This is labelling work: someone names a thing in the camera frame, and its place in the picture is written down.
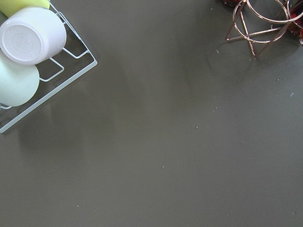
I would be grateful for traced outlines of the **pale green plastic cup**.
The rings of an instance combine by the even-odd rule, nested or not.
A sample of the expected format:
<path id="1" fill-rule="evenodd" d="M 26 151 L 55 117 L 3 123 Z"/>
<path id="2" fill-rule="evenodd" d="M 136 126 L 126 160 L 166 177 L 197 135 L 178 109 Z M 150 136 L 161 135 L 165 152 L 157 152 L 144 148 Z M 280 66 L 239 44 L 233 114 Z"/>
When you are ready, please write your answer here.
<path id="1" fill-rule="evenodd" d="M 21 65 L 0 53 L 0 103 L 19 106 L 29 101 L 39 86 L 35 65 Z"/>

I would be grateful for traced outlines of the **pink-white plastic cup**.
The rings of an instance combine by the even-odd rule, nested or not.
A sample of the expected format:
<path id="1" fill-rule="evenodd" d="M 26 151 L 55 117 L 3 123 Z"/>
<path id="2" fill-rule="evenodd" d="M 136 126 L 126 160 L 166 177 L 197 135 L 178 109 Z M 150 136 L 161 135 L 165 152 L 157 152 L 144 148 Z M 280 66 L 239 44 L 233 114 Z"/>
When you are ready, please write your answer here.
<path id="1" fill-rule="evenodd" d="M 0 49 L 12 61 L 36 65 L 58 54 L 67 33 L 59 16 L 49 9 L 27 7 L 0 27 Z"/>

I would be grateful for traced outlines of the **dark tea bottle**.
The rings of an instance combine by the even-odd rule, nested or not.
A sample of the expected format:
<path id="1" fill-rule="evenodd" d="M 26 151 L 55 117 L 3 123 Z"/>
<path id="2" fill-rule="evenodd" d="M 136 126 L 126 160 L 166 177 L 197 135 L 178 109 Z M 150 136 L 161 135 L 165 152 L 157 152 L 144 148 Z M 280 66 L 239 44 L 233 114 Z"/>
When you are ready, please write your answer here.
<path id="1" fill-rule="evenodd" d="M 296 18 L 303 12 L 303 1 L 297 0 L 294 4 L 289 3 L 290 18 Z M 301 42 L 303 42 L 303 17 L 291 22 L 288 26 L 288 31 Z"/>

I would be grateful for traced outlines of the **yellow plastic cup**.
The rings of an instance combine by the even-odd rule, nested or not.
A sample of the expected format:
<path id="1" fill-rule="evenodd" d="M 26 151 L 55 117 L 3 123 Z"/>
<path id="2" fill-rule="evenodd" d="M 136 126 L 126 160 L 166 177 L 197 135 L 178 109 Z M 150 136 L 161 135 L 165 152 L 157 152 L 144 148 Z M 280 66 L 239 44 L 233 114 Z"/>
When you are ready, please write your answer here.
<path id="1" fill-rule="evenodd" d="M 7 17 L 26 7 L 50 8 L 48 0 L 0 0 L 0 11 Z"/>

